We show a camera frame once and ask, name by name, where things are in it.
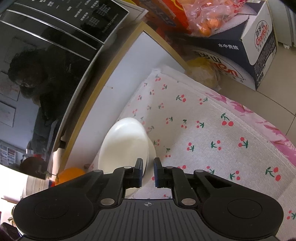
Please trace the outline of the large cream bowl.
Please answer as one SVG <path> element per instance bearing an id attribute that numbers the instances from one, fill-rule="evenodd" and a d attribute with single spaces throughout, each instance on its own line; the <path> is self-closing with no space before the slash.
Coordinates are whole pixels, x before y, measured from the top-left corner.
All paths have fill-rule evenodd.
<path id="1" fill-rule="evenodd" d="M 134 166 L 143 159 L 143 179 L 140 188 L 126 190 L 127 198 L 152 198 L 153 160 L 156 151 L 143 125 L 135 118 L 123 118 L 115 123 L 105 136 L 98 153 L 98 169 L 105 174 L 116 168 Z"/>

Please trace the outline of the large orange on table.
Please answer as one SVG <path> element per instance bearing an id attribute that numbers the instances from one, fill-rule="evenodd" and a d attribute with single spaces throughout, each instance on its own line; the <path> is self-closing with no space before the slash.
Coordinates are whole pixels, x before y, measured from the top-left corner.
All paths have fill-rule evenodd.
<path id="1" fill-rule="evenodd" d="M 79 176 L 84 175 L 86 172 L 83 169 L 72 167 L 63 170 L 58 173 L 55 180 L 55 185 L 65 183 L 67 181 L 73 180 Z"/>

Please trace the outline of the cherry print tablecloth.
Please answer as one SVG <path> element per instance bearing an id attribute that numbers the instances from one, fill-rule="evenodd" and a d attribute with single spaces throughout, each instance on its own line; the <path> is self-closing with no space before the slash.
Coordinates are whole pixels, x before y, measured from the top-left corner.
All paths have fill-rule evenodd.
<path id="1" fill-rule="evenodd" d="M 295 165 L 217 101 L 155 69 L 119 118 L 144 126 L 163 165 L 202 169 L 276 199 L 284 216 L 277 237 L 295 237 Z"/>

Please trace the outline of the wooden framed white shelf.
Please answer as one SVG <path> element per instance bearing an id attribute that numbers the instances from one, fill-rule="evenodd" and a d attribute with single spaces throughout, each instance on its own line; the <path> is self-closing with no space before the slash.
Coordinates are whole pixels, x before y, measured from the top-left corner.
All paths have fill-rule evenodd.
<path id="1" fill-rule="evenodd" d="M 115 42 L 93 66 L 94 74 L 66 125 L 65 147 L 53 153 L 52 173 L 90 164 L 138 86 L 162 65 L 182 73 L 189 70 L 182 57 L 145 22 L 120 29 Z"/>

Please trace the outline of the pink floral undercloth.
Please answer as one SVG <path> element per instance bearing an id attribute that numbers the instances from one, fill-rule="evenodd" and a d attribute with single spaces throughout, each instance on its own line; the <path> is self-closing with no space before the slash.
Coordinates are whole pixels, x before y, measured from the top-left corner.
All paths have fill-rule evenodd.
<path id="1" fill-rule="evenodd" d="M 160 73 L 174 78 L 179 83 L 183 83 L 189 88 L 197 90 L 209 99 L 217 101 L 221 106 L 231 111 L 234 115 L 240 117 L 241 120 L 265 136 L 270 143 L 272 143 L 293 165 L 295 165 L 295 145 L 280 129 L 254 112 L 254 108 L 249 109 L 240 102 L 219 94 L 215 90 L 194 81 L 192 78 L 173 68 L 170 68 L 169 66 L 163 65 L 158 70 Z"/>

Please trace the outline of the Ganten water carton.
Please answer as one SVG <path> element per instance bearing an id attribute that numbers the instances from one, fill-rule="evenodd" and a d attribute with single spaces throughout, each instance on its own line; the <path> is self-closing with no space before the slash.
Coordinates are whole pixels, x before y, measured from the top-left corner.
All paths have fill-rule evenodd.
<path id="1" fill-rule="evenodd" d="M 222 74 L 257 90 L 278 42 L 266 1 L 248 1 L 241 13 L 211 37 L 182 36 L 187 52 L 208 59 Z"/>

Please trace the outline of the black microwave oven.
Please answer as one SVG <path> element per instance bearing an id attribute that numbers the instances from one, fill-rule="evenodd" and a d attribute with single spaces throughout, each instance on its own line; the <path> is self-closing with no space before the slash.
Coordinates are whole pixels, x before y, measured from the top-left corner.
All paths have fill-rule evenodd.
<path id="1" fill-rule="evenodd" d="M 92 66 L 135 1 L 1 1 L 1 165 L 46 179 Z"/>

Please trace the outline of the red cardboard box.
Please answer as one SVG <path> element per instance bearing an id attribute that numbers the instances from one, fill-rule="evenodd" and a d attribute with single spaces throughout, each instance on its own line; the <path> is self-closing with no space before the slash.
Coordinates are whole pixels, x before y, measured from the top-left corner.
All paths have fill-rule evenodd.
<path id="1" fill-rule="evenodd" d="M 148 10 L 146 18 L 163 31 L 191 34 L 183 7 L 178 1 L 139 0 L 138 6 Z"/>

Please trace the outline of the plastic bag of oranges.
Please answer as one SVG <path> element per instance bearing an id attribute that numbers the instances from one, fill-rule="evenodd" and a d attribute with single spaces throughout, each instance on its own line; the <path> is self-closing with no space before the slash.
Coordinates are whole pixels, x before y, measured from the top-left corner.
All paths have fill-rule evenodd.
<path id="1" fill-rule="evenodd" d="M 178 1 L 188 22 L 188 30 L 198 37 L 210 37 L 234 18 L 246 1 Z"/>

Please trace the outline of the silver refrigerator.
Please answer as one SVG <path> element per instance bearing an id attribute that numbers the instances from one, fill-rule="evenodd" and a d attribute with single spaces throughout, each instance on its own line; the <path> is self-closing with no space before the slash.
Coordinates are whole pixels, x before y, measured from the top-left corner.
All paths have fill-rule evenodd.
<path id="1" fill-rule="evenodd" d="M 277 40 L 286 49 L 295 47 L 295 13 L 282 1 L 268 0 Z"/>

